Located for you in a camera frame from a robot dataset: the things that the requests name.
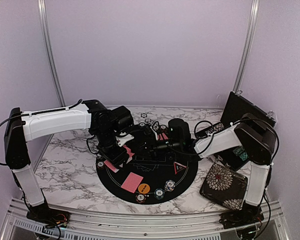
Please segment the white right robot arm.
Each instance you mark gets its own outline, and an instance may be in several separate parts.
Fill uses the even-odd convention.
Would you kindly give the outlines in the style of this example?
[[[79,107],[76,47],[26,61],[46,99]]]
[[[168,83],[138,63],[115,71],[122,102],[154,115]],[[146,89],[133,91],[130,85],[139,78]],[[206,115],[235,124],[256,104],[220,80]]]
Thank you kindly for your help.
[[[264,219],[261,203],[271,179],[273,159],[279,150],[279,137],[273,127],[266,121],[247,113],[230,123],[220,131],[196,136],[192,139],[189,126],[180,118],[169,121],[167,140],[158,139],[153,133],[153,141],[146,140],[144,149],[155,156],[158,151],[171,150],[181,155],[206,158],[229,149],[237,157],[245,155],[251,166],[251,173],[244,198],[231,198],[220,204],[229,209],[221,214],[220,223],[225,228],[235,225],[255,223]]]

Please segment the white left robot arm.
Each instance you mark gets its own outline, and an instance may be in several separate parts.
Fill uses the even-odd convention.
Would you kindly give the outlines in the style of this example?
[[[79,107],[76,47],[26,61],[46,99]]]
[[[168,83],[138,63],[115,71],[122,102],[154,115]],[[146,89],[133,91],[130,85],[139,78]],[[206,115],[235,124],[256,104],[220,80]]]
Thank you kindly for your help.
[[[27,142],[56,133],[88,130],[98,140],[98,153],[114,167],[122,168],[130,157],[124,145],[134,138],[129,133],[133,126],[133,117],[125,106],[110,110],[96,99],[40,111],[12,109],[4,136],[5,163],[28,201],[27,218],[50,223],[68,215],[48,206],[31,166]]]

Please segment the red playing card deck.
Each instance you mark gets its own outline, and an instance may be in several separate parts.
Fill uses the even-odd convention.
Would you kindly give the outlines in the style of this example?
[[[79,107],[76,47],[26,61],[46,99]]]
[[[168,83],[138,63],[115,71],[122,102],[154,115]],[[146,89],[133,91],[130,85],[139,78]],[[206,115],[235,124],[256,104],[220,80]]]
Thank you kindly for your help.
[[[119,169],[116,168],[110,161],[105,160],[103,163],[114,173],[117,173],[119,171]]]

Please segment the orange big blind button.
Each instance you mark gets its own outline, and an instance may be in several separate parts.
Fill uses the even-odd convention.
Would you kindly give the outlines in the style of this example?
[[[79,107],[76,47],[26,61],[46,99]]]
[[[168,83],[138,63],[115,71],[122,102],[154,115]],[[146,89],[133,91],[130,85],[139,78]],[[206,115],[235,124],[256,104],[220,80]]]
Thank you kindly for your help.
[[[141,193],[141,194],[147,194],[150,192],[150,186],[147,184],[147,183],[141,183],[139,186],[138,186],[138,192]]]

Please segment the red triangular marker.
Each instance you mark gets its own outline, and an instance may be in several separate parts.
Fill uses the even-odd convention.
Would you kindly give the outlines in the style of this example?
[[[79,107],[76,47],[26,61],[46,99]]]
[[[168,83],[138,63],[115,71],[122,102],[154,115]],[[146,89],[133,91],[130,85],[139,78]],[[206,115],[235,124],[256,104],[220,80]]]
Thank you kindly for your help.
[[[177,175],[179,172],[187,169],[186,165],[183,165],[183,164],[178,163],[178,162],[174,162],[173,167],[174,167],[174,174],[175,175]]]

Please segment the red poker chip stack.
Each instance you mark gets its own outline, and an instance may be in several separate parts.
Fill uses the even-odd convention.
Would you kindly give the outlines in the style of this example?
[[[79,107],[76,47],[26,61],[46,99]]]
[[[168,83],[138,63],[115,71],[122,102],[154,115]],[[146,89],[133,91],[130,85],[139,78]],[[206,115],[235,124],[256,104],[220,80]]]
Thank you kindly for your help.
[[[96,163],[96,167],[97,167],[97,169],[104,169],[105,168],[105,163],[103,162],[103,161],[98,161],[97,163]]]

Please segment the red black hundred chip stack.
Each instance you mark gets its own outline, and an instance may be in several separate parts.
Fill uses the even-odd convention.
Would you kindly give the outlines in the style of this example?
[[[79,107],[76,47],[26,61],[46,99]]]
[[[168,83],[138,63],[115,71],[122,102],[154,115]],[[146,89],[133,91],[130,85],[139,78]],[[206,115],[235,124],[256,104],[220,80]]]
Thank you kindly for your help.
[[[165,125],[160,125],[160,126],[159,126],[159,130],[160,130],[161,132],[166,132],[166,131],[167,131],[167,127],[166,127]]]

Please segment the blue orange chip stack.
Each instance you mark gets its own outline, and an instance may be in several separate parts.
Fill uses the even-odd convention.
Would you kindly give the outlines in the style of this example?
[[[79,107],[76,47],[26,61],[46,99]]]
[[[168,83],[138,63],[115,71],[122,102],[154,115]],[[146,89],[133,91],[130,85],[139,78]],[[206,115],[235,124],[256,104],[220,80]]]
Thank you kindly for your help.
[[[164,190],[166,192],[172,192],[176,187],[176,183],[173,180],[167,180],[164,185]]]

